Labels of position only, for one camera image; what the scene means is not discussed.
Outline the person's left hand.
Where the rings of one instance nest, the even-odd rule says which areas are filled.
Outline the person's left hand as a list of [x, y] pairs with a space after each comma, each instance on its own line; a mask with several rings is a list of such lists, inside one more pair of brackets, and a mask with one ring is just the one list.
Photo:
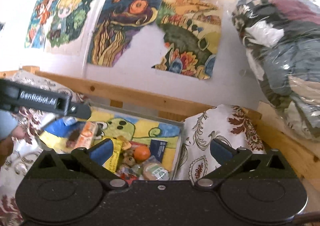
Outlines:
[[9, 112], [1, 110], [1, 167], [13, 152], [12, 138], [23, 139], [24, 136], [24, 130], [18, 121]]

